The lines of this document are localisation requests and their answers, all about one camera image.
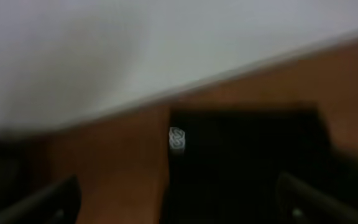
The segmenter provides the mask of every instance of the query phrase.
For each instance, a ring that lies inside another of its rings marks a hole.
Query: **black object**
[[[287,171],[358,209],[358,170],[331,154],[317,110],[172,111],[185,150],[169,150],[161,223],[280,223]]]
[[[51,185],[0,212],[0,224],[75,223],[81,192],[76,177]]]
[[[29,168],[24,157],[26,144],[0,141],[0,210],[28,194]]]
[[[283,172],[277,180],[277,201],[286,223],[358,223],[358,210]]]

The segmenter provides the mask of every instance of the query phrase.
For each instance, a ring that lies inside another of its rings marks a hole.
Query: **white wall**
[[[0,0],[0,128],[97,118],[357,29],[358,0]]]

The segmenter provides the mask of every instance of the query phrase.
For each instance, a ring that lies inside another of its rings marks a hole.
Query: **wooden floor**
[[[158,223],[171,106],[302,101],[318,104],[333,142],[358,158],[358,43],[53,134],[33,150],[33,171],[48,181],[78,176],[77,223]]]

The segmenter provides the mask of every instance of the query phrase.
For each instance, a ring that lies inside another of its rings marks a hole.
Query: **wooden surface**
[[[317,103],[335,145],[358,157],[358,44],[53,134],[30,153],[33,172],[48,181],[78,176],[83,202],[77,223],[158,223],[171,106],[303,101]]]

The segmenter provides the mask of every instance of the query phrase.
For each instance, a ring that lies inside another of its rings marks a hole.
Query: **white logo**
[[[169,145],[175,152],[183,152],[186,148],[185,132],[177,127],[169,129]]]

